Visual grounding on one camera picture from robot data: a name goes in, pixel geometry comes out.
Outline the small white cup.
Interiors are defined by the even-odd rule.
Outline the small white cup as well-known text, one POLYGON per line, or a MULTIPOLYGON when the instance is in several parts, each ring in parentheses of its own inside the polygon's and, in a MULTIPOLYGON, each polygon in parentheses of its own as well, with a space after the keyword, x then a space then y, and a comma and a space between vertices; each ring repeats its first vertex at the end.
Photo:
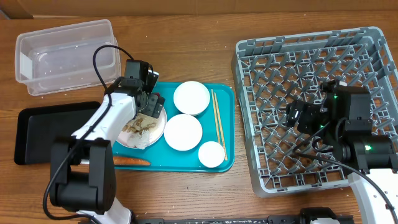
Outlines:
POLYGON ((221 165, 225 159, 225 151, 221 144, 215 141, 203 143, 198 150, 199 161, 207 168, 221 165))

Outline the white tissue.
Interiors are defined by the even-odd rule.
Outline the white tissue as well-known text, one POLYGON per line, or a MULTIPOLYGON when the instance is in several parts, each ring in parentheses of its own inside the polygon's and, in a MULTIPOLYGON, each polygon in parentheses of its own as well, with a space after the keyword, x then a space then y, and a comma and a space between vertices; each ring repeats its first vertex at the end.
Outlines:
POLYGON ((127 138, 128 147, 136 149, 145 149, 150 143, 150 134, 148 132, 131 133, 127 138))

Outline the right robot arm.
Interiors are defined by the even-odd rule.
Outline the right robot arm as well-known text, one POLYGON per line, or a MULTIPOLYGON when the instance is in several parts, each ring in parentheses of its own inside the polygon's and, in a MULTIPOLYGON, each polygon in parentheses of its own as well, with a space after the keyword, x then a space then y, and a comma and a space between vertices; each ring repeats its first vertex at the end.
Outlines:
POLYGON ((292 153, 348 172, 363 223, 397 223, 397 153, 389 136, 374 135, 365 87, 323 82, 319 105, 294 100, 286 125, 308 135, 292 153))

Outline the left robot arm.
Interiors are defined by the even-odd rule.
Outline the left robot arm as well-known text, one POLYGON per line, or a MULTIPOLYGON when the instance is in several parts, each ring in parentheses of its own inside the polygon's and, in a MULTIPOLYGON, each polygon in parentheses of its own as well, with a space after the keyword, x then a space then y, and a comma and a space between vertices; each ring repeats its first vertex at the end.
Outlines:
POLYGON ((93 223, 135 223, 134 213, 116 198, 113 145, 126 123, 139 112, 158 118, 164 99, 152 92, 159 78, 151 64, 127 60, 125 74, 107 86, 101 106, 70 137, 57 138, 50 154, 48 203, 93 223))

